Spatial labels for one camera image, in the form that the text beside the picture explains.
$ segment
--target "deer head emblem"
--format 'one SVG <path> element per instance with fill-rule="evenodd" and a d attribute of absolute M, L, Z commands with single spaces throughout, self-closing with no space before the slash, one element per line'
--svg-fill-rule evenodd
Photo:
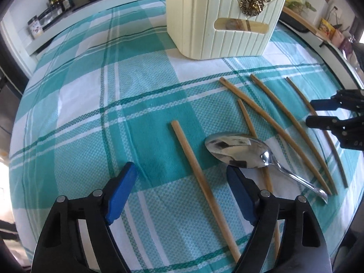
<path fill-rule="evenodd" d="M 246 16 L 257 16 L 264 9 L 264 2 L 271 0 L 241 0 L 240 9 Z"/>

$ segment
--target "teal and white tablecloth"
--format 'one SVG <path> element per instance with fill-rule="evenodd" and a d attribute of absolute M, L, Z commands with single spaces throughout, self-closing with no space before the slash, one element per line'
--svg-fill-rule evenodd
<path fill-rule="evenodd" d="M 252 226 L 228 187 L 226 165 L 203 144 L 217 132 L 248 132 L 236 97 L 218 79 L 224 76 L 254 99 L 319 169 L 292 123 L 250 82 L 250 73 L 302 124 L 308 110 L 285 77 L 309 99 L 330 97 L 340 88 L 321 58 L 279 24 L 261 57 L 185 58 L 167 34 L 165 0 L 141 0 L 109 9 L 59 34 L 29 81 L 11 141 L 11 198 L 29 258 L 57 196 L 87 196 L 133 161 L 139 178 L 121 217 L 111 227 L 130 269 L 135 273 L 231 272 L 231 253 L 170 122 L 179 120 L 241 251 Z M 252 109 L 248 111 L 259 138 L 278 160 L 318 186 L 292 148 Z M 344 110 L 330 114 L 349 117 Z M 327 161 L 339 195 L 325 205 L 270 167 L 274 193 L 285 198 L 308 197 L 333 254 L 362 196 L 363 155 L 339 148 L 333 137 L 349 181 L 345 189 L 322 132 L 306 131 Z M 259 171 L 244 173 L 265 187 Z M 84 223 L 81 232 L 85 233 Z M 84 245 L 88 254 L 90 245 Z M 266 265 L 271 261 L 270 254 Z M 94 259 L 90 266 L 98 268 Z"/>

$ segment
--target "spoon handle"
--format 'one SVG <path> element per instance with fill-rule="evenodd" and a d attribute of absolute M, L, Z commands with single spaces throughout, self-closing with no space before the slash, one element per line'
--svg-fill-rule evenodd
<path fill-rule="evenodd" d="M 308 187 L 308 189 L 312 190 L 317 194 L 317 196 L 321 197 L 321 199 L 327 204 L 328 203 L 328 197 L 324 190 L 315 187 L 308 181 L 304 180 L 303 178 L 299 177 L 298 175 L 290 172 L 288 169 L 284 168 L 281 164 L 278 164 L 278 169 L 281 171 L 281 173 L 287 175 L 288 177 L 296 180 L 297 182 L 301 183 L 302 185 Z"/>

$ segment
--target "cream colored container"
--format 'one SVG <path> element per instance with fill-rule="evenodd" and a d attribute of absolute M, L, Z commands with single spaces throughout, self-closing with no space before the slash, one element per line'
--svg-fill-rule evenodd
<path fill-rule="evenodd" d="M 258 56 L 272 36 L 284 2 L 264 2 L 259 15 L 248 17 L 240 9 L 241 0 L 166 0 L 167 31 L 178 50 L 192 59 Z M 218 18 L 235 19 L 230 25 L 244 30 L 223 30 Z"/>

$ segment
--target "silver spoon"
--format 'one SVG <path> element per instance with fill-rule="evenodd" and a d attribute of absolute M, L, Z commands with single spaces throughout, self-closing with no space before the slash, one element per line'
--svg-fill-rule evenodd
<path fill-rule="evenodd" d="M 328 202 L 324 190 L 284 168 L 273 155 L 272 150 L 259 139 L 244 134 L 224 132 L 210 135 L 205 140 L 205 146 L 213 156 L 231 166 L 262 168 L 270 164 L 274 165 L 281 173 L 315 192 L 326 204 Z"/>

